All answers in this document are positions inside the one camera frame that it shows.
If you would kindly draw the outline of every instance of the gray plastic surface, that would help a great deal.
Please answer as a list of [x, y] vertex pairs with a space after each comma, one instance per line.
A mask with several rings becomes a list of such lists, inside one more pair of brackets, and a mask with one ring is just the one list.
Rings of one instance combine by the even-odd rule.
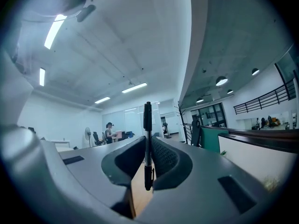
[[[119, 215], [108, 206], [122, 200], [125, 187], [112, 184], [100, 164], [107, 153], [133, 140], [61, 152], [63, 158], [85, 158], [65, 165], [53, 143], [38, 140], [29, 130], [10, 127], [1, 133], [0, 153], [24, 200], [51, 223], [243, 223], [263, 212], [268, 193], [248, 173], [217, 153], [160, 138], [190, 156], [190, 175], [175, 189], [154, 191], [135, 220]], [[217, 180], [227, 175], [257, 202], [242, 215]]]
[[136, 223], [91, 195], [63, 163], [55, 146], [30, 130], [0, 127], [0, 154], [22, 199], [47, 223]]
[[239, 217], [238, 209], [218, 182], [218, 178], [228, 175], [232, 175], [258, 204], [268, 196], [258, 180], [221, 155], [170, 139], [158, 139], [187, 153], [193, 168], [175, 189], [154, 191], [136, 220], [151, 224], [214, 224]]
[[133, 137], [112, 144], [64, 151], [60, 152], [60, 156], [62, 159], [78, 155], [82, 156], [84, 160], [69, 164], [67, 165], [67, 168], [90, 194], [108, 207], [113, 207], [116, 203], [122, 202], [127, 188], [114, 185], [110, 182], [102, 170], [102, 160], [110, 152], [121, 148], [138, 138], [139, 137]]

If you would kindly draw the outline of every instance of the potted plant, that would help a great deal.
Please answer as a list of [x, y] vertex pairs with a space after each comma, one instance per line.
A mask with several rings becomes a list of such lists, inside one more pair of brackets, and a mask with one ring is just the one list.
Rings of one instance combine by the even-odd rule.
[[225, 150], [223, 150], [223, 151], [220, 153], [220, 155], [222, 155], [222, 156], [225, 157], [225, 156], [226, 156], [226, 153], [227, 153], [227, 152], [226, 152]]

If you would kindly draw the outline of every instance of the standing fan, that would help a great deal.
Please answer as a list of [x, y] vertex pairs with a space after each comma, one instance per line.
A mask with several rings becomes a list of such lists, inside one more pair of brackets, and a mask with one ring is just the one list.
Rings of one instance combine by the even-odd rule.
[[89, 147], [90, 147], [90, 135], [92, 134], [90, 132], [90, 128], [86, 127], [84, 134], [85, 134], [85, 138], [89, 141]]

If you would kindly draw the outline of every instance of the woman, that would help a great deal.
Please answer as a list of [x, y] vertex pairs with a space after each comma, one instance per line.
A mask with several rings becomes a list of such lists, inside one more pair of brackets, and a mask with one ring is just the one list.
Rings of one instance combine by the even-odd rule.
[[112, 133], [112, 123], [109, 122], [108, 124], [106, 124], [106, 131], [105, 131], [105, 136], [107, 139], [107, 144], [111, 144], [112, 143], [112, 137], [113, 137], [113, 133]]

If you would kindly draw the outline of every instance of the person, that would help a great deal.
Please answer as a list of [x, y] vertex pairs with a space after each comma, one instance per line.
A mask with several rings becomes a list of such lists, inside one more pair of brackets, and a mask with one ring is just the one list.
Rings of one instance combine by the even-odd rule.
[[269, 127], [272, 127], [272, 117], [268, 116]]
[[166, 131], [166, 127], [165, 127], [165, 124], [162, 124], [162, 129], [163, 129], [163, 133], [166, 134], [167, 131]]
[[258, 118], [256, 119], [256, 129], [257, 129], [257, 130], [260, 129], [260, 123], [258, 122]]
[[262, 128], [264, 128], [265, 125], [266, 125], [265, 118], [262, 118]]
[[112, 123], [111, 122], [106, 124], [105, 136], [106, 136], [107, 144], [111, 144], [112, 143], [112, 137], [114, 136], [113, 133], [112, 133]]

